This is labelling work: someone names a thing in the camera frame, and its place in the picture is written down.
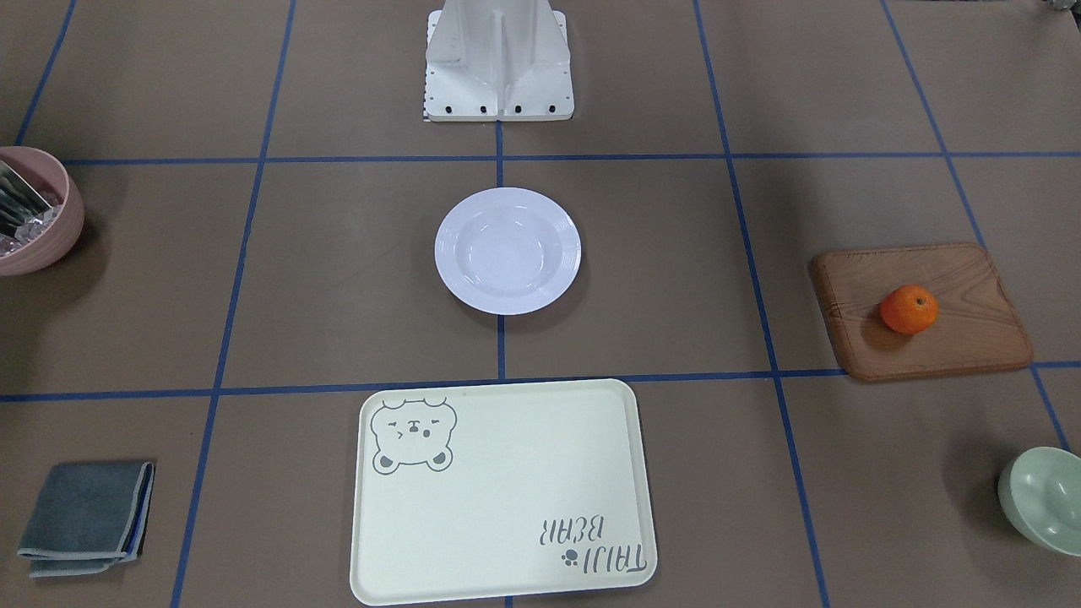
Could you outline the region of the cream bear tray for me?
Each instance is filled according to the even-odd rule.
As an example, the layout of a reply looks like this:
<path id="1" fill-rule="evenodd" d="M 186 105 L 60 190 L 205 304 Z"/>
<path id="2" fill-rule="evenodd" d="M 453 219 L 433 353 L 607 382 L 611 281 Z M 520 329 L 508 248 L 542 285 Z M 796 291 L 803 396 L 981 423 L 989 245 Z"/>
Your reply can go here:
<path id="1" fill-rule="evenodd" d="M 657 568 L 638 401 L 616 378 L 382 389 L 362 404 L 357 600 L 633 589 Z"/>

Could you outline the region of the orange fruit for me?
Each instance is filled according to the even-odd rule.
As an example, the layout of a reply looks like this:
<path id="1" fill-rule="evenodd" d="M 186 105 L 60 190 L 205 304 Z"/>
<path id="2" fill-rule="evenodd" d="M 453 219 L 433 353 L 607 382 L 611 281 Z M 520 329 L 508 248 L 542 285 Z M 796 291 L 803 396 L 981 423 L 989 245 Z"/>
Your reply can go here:
<path id="1" fill-rule="evenodd" d="M 880 301 L 877 315 L 896 334 L 921 334 L 938 319 L 939 304 L 922 285 L 900 285 Z"/>

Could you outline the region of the white round plate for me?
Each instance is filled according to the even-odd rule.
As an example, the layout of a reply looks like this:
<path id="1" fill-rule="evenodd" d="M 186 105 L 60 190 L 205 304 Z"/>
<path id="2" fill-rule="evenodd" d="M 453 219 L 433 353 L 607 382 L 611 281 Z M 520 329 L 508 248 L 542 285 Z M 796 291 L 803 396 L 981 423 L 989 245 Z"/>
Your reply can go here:
<path id="1" fill-rule="evenodd" d="M 548 307 L 578 277 L 583 257 L 582 236 L 568 211 L 520 187 L 464 198 L 435 235 L 435 264 L 449 293 L 493 315 Z"/>

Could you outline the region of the wooden cutting board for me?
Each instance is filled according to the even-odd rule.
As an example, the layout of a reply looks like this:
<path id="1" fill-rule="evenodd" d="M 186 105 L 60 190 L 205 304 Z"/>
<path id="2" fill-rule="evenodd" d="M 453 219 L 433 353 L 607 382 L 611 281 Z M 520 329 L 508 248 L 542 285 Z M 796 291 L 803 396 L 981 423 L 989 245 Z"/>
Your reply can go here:
<path id="1" fill-rule="evenodd" d="M 1019 312 L 975 242 L 824 252 L 810 274 L 835 358 L 857 380 L 1012 371 L 1035 360 Z"/>

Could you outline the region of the grey folded cloth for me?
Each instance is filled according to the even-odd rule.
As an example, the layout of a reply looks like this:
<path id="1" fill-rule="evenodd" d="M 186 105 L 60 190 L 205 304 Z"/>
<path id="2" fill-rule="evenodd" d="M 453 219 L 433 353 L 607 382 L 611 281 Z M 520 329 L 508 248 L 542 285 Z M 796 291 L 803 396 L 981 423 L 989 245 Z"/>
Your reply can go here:
<path id="1" fill-rule="evenodd" d="M 55 465 L 17 548 L 30 578 L 103 573 L 141 557 L 157 467 L 151 461 Z"/>

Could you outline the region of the pink bowl with ice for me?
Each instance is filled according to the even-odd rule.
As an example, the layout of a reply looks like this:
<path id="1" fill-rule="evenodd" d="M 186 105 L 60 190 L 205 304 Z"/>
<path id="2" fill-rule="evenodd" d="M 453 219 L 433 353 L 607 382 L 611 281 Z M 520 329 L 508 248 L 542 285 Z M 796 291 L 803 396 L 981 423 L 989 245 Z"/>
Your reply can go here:
<path id="1" fill-rule="evenodd" d="M 53 193 L 58 197 L 58 211 L 30 242 L 11 253 L 3 254 L 3 277 L 29 274 L 43 269 L 64 257 L 84 230 L 84 198 L 77 188 L 66 166 L 46 151 L 26 146 L 3 147 L 1 157 L 35 190 Z"/>

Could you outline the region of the green ceramic bowl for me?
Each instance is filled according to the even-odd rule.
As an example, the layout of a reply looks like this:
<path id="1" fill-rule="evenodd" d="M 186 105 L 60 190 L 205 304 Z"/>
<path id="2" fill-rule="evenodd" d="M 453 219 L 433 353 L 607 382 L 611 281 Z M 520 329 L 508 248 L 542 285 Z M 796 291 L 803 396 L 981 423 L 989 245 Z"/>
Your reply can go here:
<path id="1" fill-rule="evenodd" d="M 997 500 L 1032 543 L 1080 556 L 1080 458 L 1054 447 L 1030 448 L 997 477 Z"/>

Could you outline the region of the metal scoop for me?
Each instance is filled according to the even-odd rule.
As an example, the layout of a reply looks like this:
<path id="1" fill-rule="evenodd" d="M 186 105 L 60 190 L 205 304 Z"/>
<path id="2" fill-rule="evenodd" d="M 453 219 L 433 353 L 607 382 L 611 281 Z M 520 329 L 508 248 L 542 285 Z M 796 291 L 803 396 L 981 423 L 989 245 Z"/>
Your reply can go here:
<path id="1" fill-rule="evenodd" d="M 46 213 L 54 209 L 46 197 L 30 185 L 12 166 L 1 161 L 1 232 L 19 240 L 21 230 L 44 226 Z"/>

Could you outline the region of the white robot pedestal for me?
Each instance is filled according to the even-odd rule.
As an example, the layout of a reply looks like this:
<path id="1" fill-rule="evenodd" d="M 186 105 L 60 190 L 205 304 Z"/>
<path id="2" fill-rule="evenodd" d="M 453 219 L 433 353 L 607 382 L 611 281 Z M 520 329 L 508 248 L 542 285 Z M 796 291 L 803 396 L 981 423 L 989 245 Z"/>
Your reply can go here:
<path id="1" fill-rule="evenodd" d="M 427 15 L 426 35 L 426 120 L 574 116 L 568 16 L 548 1 L 448 1 Z"/>

